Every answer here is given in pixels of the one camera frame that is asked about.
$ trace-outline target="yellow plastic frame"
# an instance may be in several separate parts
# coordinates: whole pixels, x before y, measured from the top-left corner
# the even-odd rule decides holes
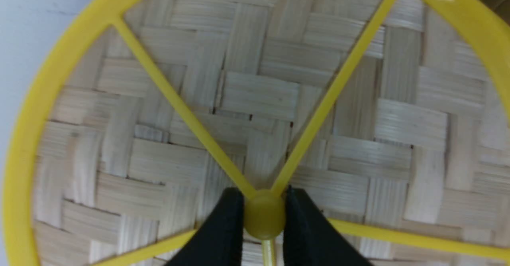
[[[235,184],[249,199],[255,189],[246,181],[231,160],[219,148],[211,135],[203,128],[193,113],[182,102],[179,95],[164,79],[156,64],[145,52],[135,35],[122,19],[122,14],[139,0],[95,0],[89,5],[54,47],[42,66],[30,92],[27,95],[18,123],[14,129],[9,149],[4,179],[4,239],[11,265],[37,266],[39,259],[31,227],[31,190],[33,164],[37,146],[54,101],[73,71],[74,66],[84,55],[93,41],[114,26],[125,39],[134,55],[167,97],[186,124],[193,130],[219,165],[233,179]],[[510,113],[510,29],[478,0],[424,0],[441,14],[461,36],[472,46],[483,61],[495,83],[506,113]],[[299,160],[320,128],[336,97],[346,84],[350,74],[361,59],[378,26],[384,21],[395,0],[383,0],[372,20],[367,24],[359,41],[344,63],[341,71],[331,84],[323,101],[317,108],[309,125],[299,139],[282,172],[271,190],[282,193],[292,176]],[[501,259],[510,264],[510,250],[492,246],[468,244],[446,239],[426,237],[396,230],[382,229],[331,219],[332,225],[345,234],[387,240],[399,244],[450,251]],[[154,257],[184,245],[194,234],[190,231],[158,242],[141,250],[133,251],[100,262],[97,265],[123,265]],[[264,265],[274,265],[274,242],[263,242]]]

